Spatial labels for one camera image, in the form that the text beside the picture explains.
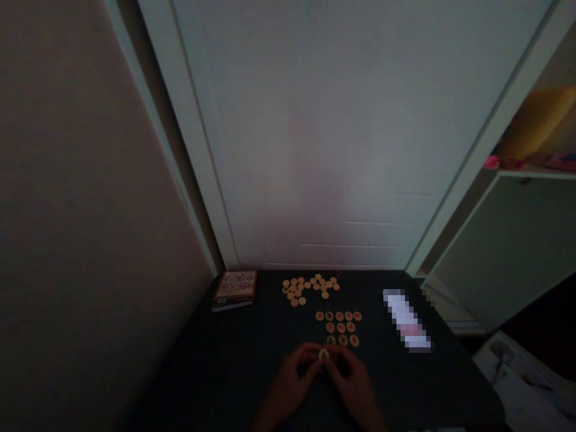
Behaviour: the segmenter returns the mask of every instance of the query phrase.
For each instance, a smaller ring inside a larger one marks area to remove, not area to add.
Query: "yellow container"
[[[501,159],[532,156],[576,101],[576,87],[534,90],[510,123],[497,154]]]

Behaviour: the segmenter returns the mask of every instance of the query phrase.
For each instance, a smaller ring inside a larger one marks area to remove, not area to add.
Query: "game piece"
[[[326,348],[322,348],[319,352],[318,352],[318,358],[322,361],[326,360],[327,358],[330,357],[330,354],[328,353],[328,350]]]

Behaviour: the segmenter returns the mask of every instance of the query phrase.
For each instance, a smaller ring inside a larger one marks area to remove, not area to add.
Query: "wall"
[[[103,3],[0,16],[0,421],[120,427],[212,274]]]

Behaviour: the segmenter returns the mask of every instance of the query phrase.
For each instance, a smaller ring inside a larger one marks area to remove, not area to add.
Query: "door panel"
[[[174,0],[245,268],[407,264],[549,0]]]

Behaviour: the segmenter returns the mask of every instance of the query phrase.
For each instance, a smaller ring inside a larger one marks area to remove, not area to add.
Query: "hand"
[[[322,346],[316,343],[306,342],[284,358],[250,425],[250,431],[271,431],[298,409],[322,366],[318,358],[321,349]],[[298,365],[310,362],[312,365],[306,374],[298,377]]]
[[[364,363],[346,347],[327,345],[326,349],[330,353],[325,361],[328,376],[354,420],[363,430],[387,431]],[[348,364],[350,375],[347,378],[340,374],[334,359]]]

